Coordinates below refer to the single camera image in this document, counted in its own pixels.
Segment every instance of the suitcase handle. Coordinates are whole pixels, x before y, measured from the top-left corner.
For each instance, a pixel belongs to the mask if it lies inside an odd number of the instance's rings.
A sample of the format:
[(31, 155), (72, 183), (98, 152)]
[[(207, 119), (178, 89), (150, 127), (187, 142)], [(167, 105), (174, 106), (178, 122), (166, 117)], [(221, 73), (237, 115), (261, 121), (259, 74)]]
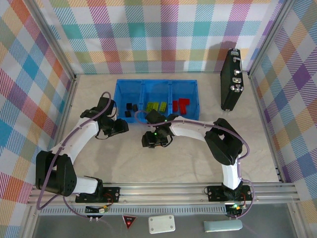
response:
[(237, 76), (239, 73), (242, 73), (242, 61), (241, 61), (241, 59), (238, 58), (238, 57), (233, 57), (233, 62), (234, 62), (234, 63), (236, 63), (237, 60), (240, 61), (240, 64), (239, 64), (240, 70), (237, 70), (237, 69), (234, 70), (234, 75), (236, 75), (236, 76)]

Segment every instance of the red block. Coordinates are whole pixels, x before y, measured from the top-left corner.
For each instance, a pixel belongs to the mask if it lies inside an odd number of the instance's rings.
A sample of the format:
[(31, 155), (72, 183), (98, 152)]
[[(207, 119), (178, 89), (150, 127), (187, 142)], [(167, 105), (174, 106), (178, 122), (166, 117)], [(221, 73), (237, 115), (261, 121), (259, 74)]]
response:
[(179, 110), (181, 115), (186, 115), (186, 105), (185, 104), (179, 104)]
[(185, 105), (189, 105), (190, 104), (190, 100), (189, 98), (180, 98), (178, 99), (179, 104), (185, 104)]
[(173, 112), (178, 111), (178, 101), (173, 101)]

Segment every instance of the beige table surface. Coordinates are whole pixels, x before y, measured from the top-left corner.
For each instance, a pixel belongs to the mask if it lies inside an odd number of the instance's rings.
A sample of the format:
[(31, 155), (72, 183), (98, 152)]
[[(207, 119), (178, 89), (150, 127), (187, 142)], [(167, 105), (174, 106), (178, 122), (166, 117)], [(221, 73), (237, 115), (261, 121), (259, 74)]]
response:
[[(103, 91), (114, 96), (117, 79), (196, 79), (200, 98), (200, 120), (225, 118), (248, 142), (251, 153), (241, 162), (242, 176), (254, 182), (278, 181), (264, 134), (256, 101), (244, 75), (245, 91), (235, 109), (220, 108), (220, 76), (212, 73), (149, 73), (81, 75), (65, 133), (69, 133), (85, 109), (97, 105)], [(74, 168), (78, 176), (93, 176), (104, 182), (222, 182), (221, 164), (207, 144), (175, 137), (167, 148), (148, 149), (141, 144), (148, 130), (129, 124), (129, 132), (97, 140), (92, 138), (78, 155)]]

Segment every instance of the metal frame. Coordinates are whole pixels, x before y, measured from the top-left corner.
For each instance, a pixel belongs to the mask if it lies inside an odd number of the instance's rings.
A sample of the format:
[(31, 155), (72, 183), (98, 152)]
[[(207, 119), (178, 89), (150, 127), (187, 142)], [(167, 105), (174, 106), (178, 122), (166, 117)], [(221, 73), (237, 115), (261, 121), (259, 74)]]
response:
[(283, 22), (285, 21), (288, 13), (291, 11), (296, 1), (297, 0), (284, 0), (283, 6), (281, 7), (279, 13), (277, 14), (277, 17), (270, 29), (270, 32), (268, 33), (258, 55), (256, 56), (255, 60), (253, 61), (250, 67), (249, 75), (253, 75), (256, 69), (262, 63), (270, 45), (276, 38), (279, 30), (281, 29), (283, 25)]
[[(135, 205), (142, 205), (147, 207), (177, 207), (179, 205), (186, 207), (195, 207), (200, 205), (202, 208), (219, 207), (230, 202), (208, 202), (208, 196), (204, 194), (204, 188), (210, 185), (220, 185), (219, 183), (111, 183), (104, 184), (104, 186), (120, 187), (120, 200), (119, 203), (113, 205), (116, 208), (131, 208)], [(291, 216), (297, 236), (300, 238), (309, 237), (306, 234), (302, 217), (298, 211), (297, 203), (300, 202), (298, 193), (293, 183), (281, 182), (263, 182), (254, 183), (255, 188), (255, 204), (274, 204), (274, 203), (287, 203), (291, 208)], [(22, 238), (32, 237), (35, 229), (37, 217), (41, 216), (41, 212), (36, 210), (36, 202), (40, 191), (33, 187), (30, 196), (22, 226), (20, 236)], [(54, 194), (45, 192), (42, 202), (48, 201)], [(79, 204), (75, 203), (76, 195), (67, 197), (68, 203), (76, 210), (83, 211), (86, 205), (96, 205), (94, 203)], [(63, 209), (64, 202), (62, 197), (57, 197), (49, 205), (49, 209), (55, 210), (55, 215), (70, 215)], [(117, 212), (112, 212), (109, 215), (117, 215)], [(217, 210), (213, 214), (224, 214), (222, 210)]]
[[(34, 0), (24, 1), (29, 8), (31, 14), (35, 18), (35, 21), (39, 25), (42, 33), (46, 37), (46, 40), (52, 47), (54, 53), (56, 54), (58, 60), (61, 62), (63, 68), (66, 70), (72, 82), (70, 85), (70, 91), (63, 111), (63, 116), (60, 120), (60, 127), (56, 134), (56, 142), (62, 139), (66, 123), (70, 114), (74, 96), (76, 93), (78, 78), (67, 60), (63, 50), (61, 49), (58, 41), (54, 37), (54, 34), (50, 27), (48, 26), (46, 20), (44, 19), (41, 10)], [(277, 169), (281, 168), (279, 161), (277, 160), (277, 153), (275, 147), (273, 146), (272, 139), (269, 135), (269, 130), (267, 124), (264, 121), (264, 114), (260, 107), (260, 99), (258, 98), (256, 92), (254, 91), (255, 86), (252, 81), (252, 75), (255, 70), (262, 63), (265, 54), (275, 39), (279, 29), (282, 26), (287, 14), (292, 9), (296, 0), (286, 0), (276, 18), (272, 29), (270, 30), (267, 38), (259, 54), (257, 55), (255, 61), (253, 62), (249, 75), (253, 87), (253, 93), (257, 99), (257, 107), (259, 113), (261, 114), (261, 120), (264, 126), (264, 132), (269, 142), (269, 147), (272, 153)], [(280, 173), (281, 180), (285, 181), (284, 174)], [(120, 200), (119, 203), (113, 205), (114, 207), (132, 207), (132, 206), (203, 206), (203, 207), (219, 207), (223, 206), (224, 202), (208, 202), (208, 196), (204, 194), (204, 188), (210, 185), (220, 185), (219, 183), (113, 183), (107, 184), (107, 186), (119, 186), (120, 190)], [(255, 203), (256, 204), (267, 204), (267, 203), (287, 203), (289, 206), (290, 214), (293, 220), (293, 224), (300, 238), (313, 237), (309, 234), (307, 224), (303, 222), (303, 210), (301, 208), (300, 199), (296, 188), (293, 183), (281, 183), (281, 182), (265, 182), (265, 183), (255, 183)], [(34, 229), (36, 227), (36, 222), (38, 216), (41, 216), (41, 212), (36, 209), (36, 202), (39, 195), (39, 190), (33, 187), (32, 194), (30, 196), (27, 208), (24, 213), (22, 220), (22, 227), (19, 232), (19, 237), (30, 238), (33, 235)], [(43, 197), (43, 202), (48, 201), (53, 195), (51, 193), (45, 192)], [(75, 195), (71, 195), (67, 198), (69, 204), (71, 204), (74, 209), (83, 208), (85, 205), (95, 205), (95, 204), (76, 204)], [(60, 208), (64, 206), (64, 202), (61, 197), (55, 199), (49, 207)], [(69, 213), (62, 213), (59, 215), (69, 215)]]
[(65, 132), (66, 124), (70, 115), (70, 110), (73, 106), (75, 94), (77, 91), (78, 83), (79, 83), (80, 75), (76, 76), (74, 80), (72, 80), (70, 85), (69, 94), (67, 97), (67, 101), (65, 107), (63, 109), (62, 118), (60, 120), (59, 127), (56, 132), (55, 144), (58, 144), (62, 139)]

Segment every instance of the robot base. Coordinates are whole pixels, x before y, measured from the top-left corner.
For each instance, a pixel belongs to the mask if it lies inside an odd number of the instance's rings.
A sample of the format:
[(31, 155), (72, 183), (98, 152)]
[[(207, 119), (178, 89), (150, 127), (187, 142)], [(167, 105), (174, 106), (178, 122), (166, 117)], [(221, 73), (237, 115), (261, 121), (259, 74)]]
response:
[(209, 202), (225, 202), (225, 201), (244, 201), (244, 194), (246, 201), (252, 200), (252, 194), (248, 185), (240, 185), (235, 189), (224, 188), (220, 186), (208, 186), (207, 187), (208, 201)]
[(98, 180), (95, 193), (79, 193), (76, 196), (75, 203), (117, 203), (120, 197), (119, 187), (104, 187), (103, 181)]

